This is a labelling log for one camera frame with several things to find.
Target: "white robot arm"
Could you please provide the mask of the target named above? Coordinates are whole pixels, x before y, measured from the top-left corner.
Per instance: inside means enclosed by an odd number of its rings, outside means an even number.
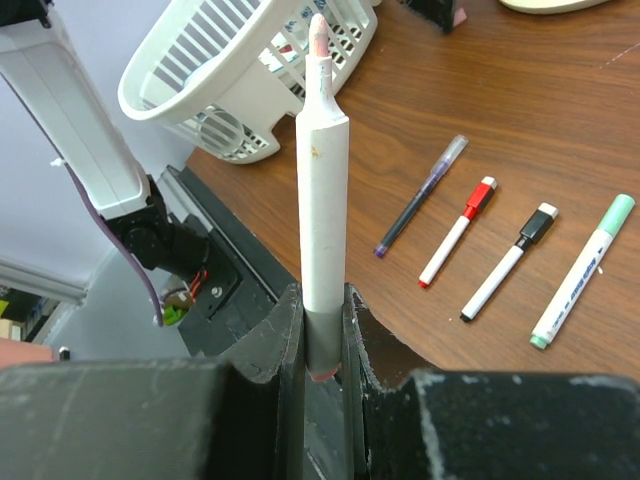
[[[186,281],[203,269],[208,240],[170,221],[153,179],[111,123],[52,0],[0,1],[0,76],[84,187],[98,220],[144,267]]]

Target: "green highlighter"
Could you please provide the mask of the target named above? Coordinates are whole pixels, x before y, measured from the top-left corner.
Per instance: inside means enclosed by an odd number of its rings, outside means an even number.
[[[534,347],[542,350],[553,341],[635,204],[629,195],[615,198],[531,332]]]

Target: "black bracket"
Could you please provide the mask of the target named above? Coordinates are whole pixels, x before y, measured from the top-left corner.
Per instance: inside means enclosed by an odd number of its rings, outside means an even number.
[[[3,478],[306,478],[301,293],[215,359],[0,370]],[[351,285],[343,332],[348,479],[638,478],[631,379],[437,370]]]
[[[453,20],[456,13],[456,0],[400,0],[401,4],[416,12],[421,17],[435,23],[442,33],[453,31]]]
[[[143,267],[161,268],[191,281],[208,261],[209,240],[171,221],[160,190],[153,178],[148,178],[151,194],[147,206],[107,220],[107,226]]]
[[[50,28],[47,16],[52,3],[53,0],[2,0],[0,27],[39,20],[43,27]]]

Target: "purple pen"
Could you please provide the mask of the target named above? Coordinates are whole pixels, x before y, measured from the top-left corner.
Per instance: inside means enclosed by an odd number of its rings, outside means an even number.
[[[400,232],[407,226],[413,214],[418,211],[420,205],[424,203],[429,194],[433,191],[435,186],[438,184],[440,179],[447,173],[447,170],[453,165],[456,158],[460,155],[464,147],[467,146],[469,140],[467,137],[463,135],[457,135],[449,144],[444,153],[440,156],[436,164],[431,169],[431,173],[429,173],[429,177],[424,182],[418,193],[411,199],[409,205],[403,210],[398,219],[391,225],[391,228],[380,241],[378,246],[375,248],[373,253],[376,256],[382,258],[391,244],[395,241],[396,238],[400,235]]]

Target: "beige object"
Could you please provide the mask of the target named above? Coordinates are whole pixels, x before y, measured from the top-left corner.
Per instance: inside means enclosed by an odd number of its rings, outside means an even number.
[[[0,318],[0,338],[8,338],[10,340],[22,339],[22,325],[12,320]]]
[[[500,3],[518,12],[536,15],[566,13],[599,5],[607,0],[500,0]]]
[[[51,361],[53,352],[49,347],[0,338],[0,370],[20,363]]]

